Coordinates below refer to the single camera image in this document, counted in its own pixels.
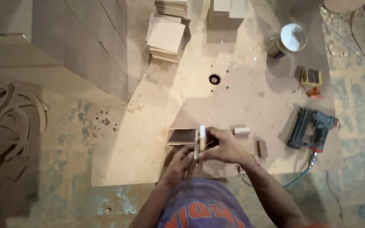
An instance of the glue bucket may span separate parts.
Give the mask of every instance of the glue bucket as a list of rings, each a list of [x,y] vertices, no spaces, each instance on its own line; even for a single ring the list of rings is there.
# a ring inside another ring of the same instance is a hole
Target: glue bucket
[[[307,45],[308,36],[301,26],[291,23],[284,26],[280,33],[271,40],[267,54],[274,59],[280,59],[286,54],[298,52]]]

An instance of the concrete floor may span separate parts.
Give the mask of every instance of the concrete floor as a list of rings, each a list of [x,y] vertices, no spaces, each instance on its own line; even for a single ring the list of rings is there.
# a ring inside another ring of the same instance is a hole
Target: concrete floor
[[[365,11],[363,14],[356,16],[353,29],[365,50]],[[357,46],[350,36],[346,15],[334,15],[326,24],[326,42],[336,52],[334,56],[328,54],[328,59],[336,111],[342,123],[344,167],[308,173],[287,190],[310,222],[365,227],[365,59],[355,53]],[[51,108],[60,111],[48,113],[49,128],[54,130],[42,137],[38,188],[27,192],[28,204],[18,206],[20,210],[26,207],[28,213],[10,216],[7,227],[127,227],[154,184],[91,187],[92,153],[99,153],[95,150],[99,137],[94,135],[112,131],[116,119],[105,126],[100,123],[106,117],[100,114],[103,109],[59,95],[55,100]],[[122,107],[107,107],[103,112],[110,115],[116,108]],[[284,184],[295,176],[275,177]],[[241,177],[230,178],[227,186],[255,227],[274,227],[254,190]],[[112,210],[109,215],[105,214],[107,208]]]

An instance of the wooden stack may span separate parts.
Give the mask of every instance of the wooden stack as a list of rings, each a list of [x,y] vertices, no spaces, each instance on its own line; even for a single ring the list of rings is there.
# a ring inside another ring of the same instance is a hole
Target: wooden stack
[[[246,16],[244,0],[212,0],[209,9],[209,24],[241,24]]]
[[[157,13],[189,19],[187,0],[156,0]]]
[[[153,13],[146,36],[153,58],[178,63],[184,29],[181,18]]]

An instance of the round hole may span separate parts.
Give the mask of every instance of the round hole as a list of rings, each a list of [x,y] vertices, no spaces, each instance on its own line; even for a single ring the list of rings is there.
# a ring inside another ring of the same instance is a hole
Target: round hole
[[[217,74],[213,74],[213,75],[209,76],[209,82],[212,85],[217,85],[221,82],[221,77]]]

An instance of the stack of wooden squares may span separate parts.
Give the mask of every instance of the stack of wooden squares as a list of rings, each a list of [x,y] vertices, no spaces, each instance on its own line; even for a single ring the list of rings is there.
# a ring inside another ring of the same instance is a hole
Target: stack of wooden squares
[[[156,0],[157,13],[188,19],[187,0]]]
[[[153,13],[146,36],[153,58],[178,63],[184,29],[181,18]]]

